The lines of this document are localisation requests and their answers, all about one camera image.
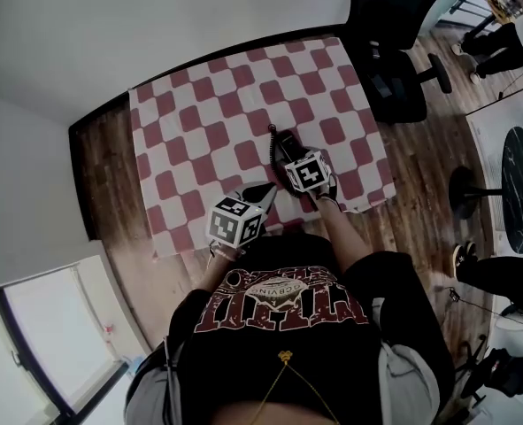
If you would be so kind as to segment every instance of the checkered tablecloth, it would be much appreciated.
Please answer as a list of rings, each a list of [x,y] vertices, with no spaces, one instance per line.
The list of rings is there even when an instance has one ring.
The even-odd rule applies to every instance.
[[[338,201],[364,211],[395,195],[377,125],[337,38],[218,58],[130,90],[135,156],[159,257],[206,247],[206,214],[236,185],[276,182],[270,123],[320,149]],[[318,218],[281,185],[267,229]]]

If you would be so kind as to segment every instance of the black chair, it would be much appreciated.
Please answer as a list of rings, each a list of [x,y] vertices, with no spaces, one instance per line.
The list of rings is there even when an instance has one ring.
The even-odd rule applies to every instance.
[[[376,120],[422,121],[427,104],[421,83],[436,78],[451,93],[450,78],[440,59],[429,54],[431,68],[416,73],[401,49],[410,49],[435,0],[351,0],[342,43],[358,73]]]
[[[462,343],[467,348],[467,360],[456,369],[457,373],[471,371],[460,397],[474,397],[473,407],[485,398],[476,393],[483,385],[499,390],[509,398],[523,394],[523,358],[512,357],[505,349],[493,349],[487,358],[478,363],[477,357],[485,339],[485,336],[480,336],[481,343],[474,354],[468,342]]]

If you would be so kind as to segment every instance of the wooden floor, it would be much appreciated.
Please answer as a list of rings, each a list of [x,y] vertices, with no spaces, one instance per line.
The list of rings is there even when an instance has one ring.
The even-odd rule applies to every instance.
[[[417,70],[426,69],[427,53],[440,56],[454,92],[444,95],[434,81],[425,83],[428,118],[411,125],[380,124],[389,164],[395,177],[396,197],[359,215],[353,225],[375,250],[405,251],[412,255],[420,279],[442,326],[446,342],[458,363],[459,344],[476,344],[488,333],[489,313],[450,301],[455,286],[465,300],[491,307],[491,297],[450,279],[450,252],[455,243],[474,240],[482,257],[492,247],[488,205],[468,221],[455,220],[448,206],[447,184],[459,165],[471,167],[481,178],[481,165],[464,115],[497,99],[520,72],[489,77],[481,85],[469,82],[468,57],[456,57],[450,46],[462,30],[437,27],[420,37],[409,51]],[[523,88],[523,77],[507,90]],[[153,259],[153,243],[137,178],[127,99],[118,108],[79,128],[73,137],[81,149],[73,162],[81,168],[96,228],[136,319],[151,345],[168,329],[175,307],[200,279],[207,253],[197,251]],[[323,234],[321,222],[307,231]],[[457,407],[452,403],[444,416]]]

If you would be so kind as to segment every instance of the round table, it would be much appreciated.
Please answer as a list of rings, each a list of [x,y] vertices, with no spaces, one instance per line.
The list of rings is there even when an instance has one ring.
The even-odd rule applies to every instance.
[[[460,166],[452,173],[449,200],[452,211],[460,219],[468,219],[482,197],[502,196],[505,231],[509,244],[523,253],[523,128],[514,127],[505,137],[501,165],[501,189],[475,186],[472,170]]]

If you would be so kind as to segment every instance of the black marble tabletop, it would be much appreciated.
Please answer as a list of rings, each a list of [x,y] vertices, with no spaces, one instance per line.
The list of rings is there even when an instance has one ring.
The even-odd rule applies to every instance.
[[[523,128],[514,127],[505,138],[501,168],[503,215],[512,249],[523,253]]]

